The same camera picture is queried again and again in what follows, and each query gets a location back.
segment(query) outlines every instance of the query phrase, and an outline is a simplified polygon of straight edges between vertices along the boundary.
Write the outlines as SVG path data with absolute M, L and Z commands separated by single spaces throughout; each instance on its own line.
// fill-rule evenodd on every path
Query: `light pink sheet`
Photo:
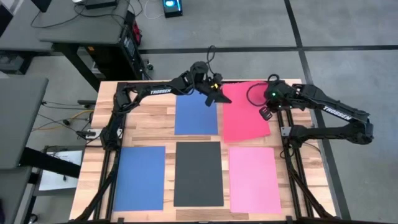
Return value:
M 223 103 L 223 139 L 224 142 L 243 141 L 269 135 L 269 125 L 259 113 L 260 106 L 253 106 L 246 98 L 246 92 L 257 83 L 244 82 L 224 84 L 223 93 L 232 103 Z M 255 103 L 264 103 L 264 91 L 267 85 L 252 88 L 249 98 Z
M 230 147 L 229 189 L 233 213 L 282 213 L 274 149 Z

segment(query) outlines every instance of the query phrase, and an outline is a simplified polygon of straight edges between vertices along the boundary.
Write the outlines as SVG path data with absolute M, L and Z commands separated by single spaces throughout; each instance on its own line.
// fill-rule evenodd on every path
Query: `colored paper sheet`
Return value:
M 274 149 L 229 148 L 229 189 L 233 213 L 282 213 Z
M 260 115 L 261 106 L 250 104 L 246 97 L 249 88 L 257 83 L 243 82 L 224 84 L 223 93 L 232 103 L 223 103 L 223 139 L 224 142 L 243 141 L 270 134 L 269 125 Z M 266 101 L 264 91 L 267 85 L 261 84 L 252 88 L 249 98 L 255 104 Z
M 217 107 L 206 106 L 207 96 L 194 91 L 190 96 L 177 96 L 175 134 L 218 134 Z
M 114 211 L 163 210 L 165 147 L 123 147 Z
M 223 206 L 219 142 L 177 142 L 175 207 Z

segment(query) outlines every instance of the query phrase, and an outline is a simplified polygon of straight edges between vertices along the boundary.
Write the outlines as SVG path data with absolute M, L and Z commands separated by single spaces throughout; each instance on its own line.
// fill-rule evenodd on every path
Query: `black table leg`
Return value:
M 80 166 L 26 147 L 20 160 L 22 166 L 32 166 L 58 174 L 79 178 Z
M 54 44 L 55 50 L 60 51 L 72 63 L 73 66 L 80 72 L 83 78 L 98 92 L 100 89 L 100 81 L 95 77 L 93 72 L 86 66 L 82 59 L 77 54 L 79 48 L 78 44 Z

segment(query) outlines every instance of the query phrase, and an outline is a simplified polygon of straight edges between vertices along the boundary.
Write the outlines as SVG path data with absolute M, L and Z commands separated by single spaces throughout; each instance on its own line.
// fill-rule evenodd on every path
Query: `red paper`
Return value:
M 232 103 L 223 103 L 224 142 L 254 139 L 271 133 L 268 122 L 260 115 L 261 106 L 253 106 L 246 98 L 250 86 L 257 83 L 262 84 L 251 88 L 249 99 L 255 104 L 265 103 L 267 83 L 256 81 L 223 85 L 224 95 L 232 100 Z
M 282 213 L 274 149 L 229 148 L 229 189 L 233 213 Z

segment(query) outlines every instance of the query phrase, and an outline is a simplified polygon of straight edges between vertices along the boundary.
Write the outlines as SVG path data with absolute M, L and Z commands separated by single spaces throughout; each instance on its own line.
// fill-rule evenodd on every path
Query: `metal bracket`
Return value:
M 87 139 L 96 139 L 96 138 L 98 138 L 98 136 L 101 134 L 102 129 L 88 129 L 87 131 L 91 131 L 91 132 L 94 132 L 94 133 L 95 133 L 95 135 L 87 136 L 87 137 L 86 137 Z M 122 133 L 123 133 L 122 129 L 119 128 L 119 129 L 118 129 L 118 136 L 119 136 L 119 139 L 121 139 L 121 138 L 123 137 L 123 134 L 122 134 Z
M 292 129 L 291 127 L 281 127 L 281 128 L 280 128 L 280 134 L 281 134 L 283 137 L 287 137 L 287 136 L 289 136 L 290 130 L 291 130 L 291 129 Z

